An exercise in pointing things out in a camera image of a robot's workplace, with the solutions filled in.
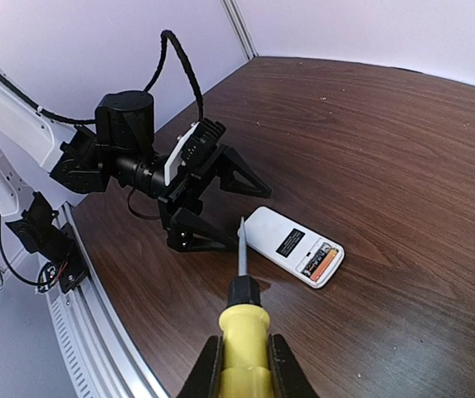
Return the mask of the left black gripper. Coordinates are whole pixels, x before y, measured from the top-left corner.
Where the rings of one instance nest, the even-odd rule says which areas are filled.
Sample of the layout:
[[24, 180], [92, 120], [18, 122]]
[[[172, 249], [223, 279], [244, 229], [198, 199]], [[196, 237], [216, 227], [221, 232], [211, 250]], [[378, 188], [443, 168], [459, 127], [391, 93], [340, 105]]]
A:
[[212, 181], [220, 179], [220, 189], [248, 197], [271, 197], [271, 188], [230, 146], [216, 145], [200, 165], [178, 175], [166, 187], [163, 166], [169, 155], [156, 162], [156, 200], [161, 220], [170, 220], [167, 245], [177, 252], [236, 252], [238, 243], [200, 216], [201, 199]]

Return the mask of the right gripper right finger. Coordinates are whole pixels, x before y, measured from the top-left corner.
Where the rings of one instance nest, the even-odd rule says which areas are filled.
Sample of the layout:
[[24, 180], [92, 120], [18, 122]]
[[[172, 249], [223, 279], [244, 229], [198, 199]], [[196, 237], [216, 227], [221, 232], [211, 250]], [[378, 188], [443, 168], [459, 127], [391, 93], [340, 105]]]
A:
[[279, 333], [268, 337], [268, 359], [274, 397], [318, 397], [286, 339]]

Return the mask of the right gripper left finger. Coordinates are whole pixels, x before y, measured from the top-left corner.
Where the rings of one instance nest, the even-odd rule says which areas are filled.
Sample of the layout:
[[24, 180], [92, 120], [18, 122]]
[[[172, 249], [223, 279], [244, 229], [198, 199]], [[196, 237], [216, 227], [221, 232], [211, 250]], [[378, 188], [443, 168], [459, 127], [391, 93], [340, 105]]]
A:
[[219, 396], [223, 365], [223, 337], [210, 336], [186, 378], [177, 398]]

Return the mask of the yellow handled screwdriver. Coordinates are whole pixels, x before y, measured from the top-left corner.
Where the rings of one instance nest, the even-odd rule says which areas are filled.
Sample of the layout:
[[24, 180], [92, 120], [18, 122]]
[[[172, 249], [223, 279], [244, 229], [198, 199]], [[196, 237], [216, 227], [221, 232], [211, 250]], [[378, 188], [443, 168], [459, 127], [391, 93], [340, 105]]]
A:
[[260, 300], [259, 283], [248, 271], [245, 221], [240, 221], [237, 275], [231, 280], [223, 332], [221, 397], [272, 397], [267, 337], [270, 316]]

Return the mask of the white remote control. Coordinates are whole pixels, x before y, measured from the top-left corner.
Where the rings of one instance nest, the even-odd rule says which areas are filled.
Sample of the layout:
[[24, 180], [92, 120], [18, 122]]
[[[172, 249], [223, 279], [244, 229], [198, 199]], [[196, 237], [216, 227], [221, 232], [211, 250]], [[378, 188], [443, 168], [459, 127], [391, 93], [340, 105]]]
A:
[[[313, 289], [324, 287], [345, 257], [340, 244], [266, 206], [258, 207], [242, 221], [238, 236], [251, 249]], [[302, 270], [324, 243], [338, 250], [338, 255], [319, 280], [313, 282]]]

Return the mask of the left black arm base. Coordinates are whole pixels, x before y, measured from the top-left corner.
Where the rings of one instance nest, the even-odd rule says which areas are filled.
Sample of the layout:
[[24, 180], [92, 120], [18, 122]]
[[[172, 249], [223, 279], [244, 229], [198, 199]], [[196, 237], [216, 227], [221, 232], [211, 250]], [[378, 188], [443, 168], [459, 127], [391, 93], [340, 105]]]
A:
[[89, 268], [71, 225], [66, 224], [60, 229], [53, 225], [58, 216], [59, 212], [53, 210], [40, 192], [33, 192], [28, 209], [22, 211], [18, 219], [6, 224], [28, 253], [42, 255], [49, 265], [55, 267], [53, 279], [33, 281], [21, 276], [10, 263], [6, 263], [6, 266], [24, 284], [47, 291], [54, 283], [58, 283], [61, 292], [67, 294], [89, 275]]

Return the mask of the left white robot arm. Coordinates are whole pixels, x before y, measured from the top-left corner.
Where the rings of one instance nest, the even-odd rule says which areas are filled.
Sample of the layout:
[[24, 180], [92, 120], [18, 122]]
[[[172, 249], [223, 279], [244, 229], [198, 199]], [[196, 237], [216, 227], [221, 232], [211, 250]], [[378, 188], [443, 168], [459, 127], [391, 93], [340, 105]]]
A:
[[[179, 252], [236, 246], [201, 217], [201, 195], [212, 180], [225, 192], [271, 194], [238, 152], [221, 143], [225, 126], [204, 116], [169, 154], [157, 152], [149, 89], [108, 94], [92, 119], [76, 120], [43, 109], [0, 71], [0, 132], [71, 192], [104, 192], [115, 180], [156, 200], [167, 243]], [[56, 211], [17, 175], [1, 148], [0, 216], [31, 253], [55, 263], [75, 253], [75, 242], [53, 224]]]

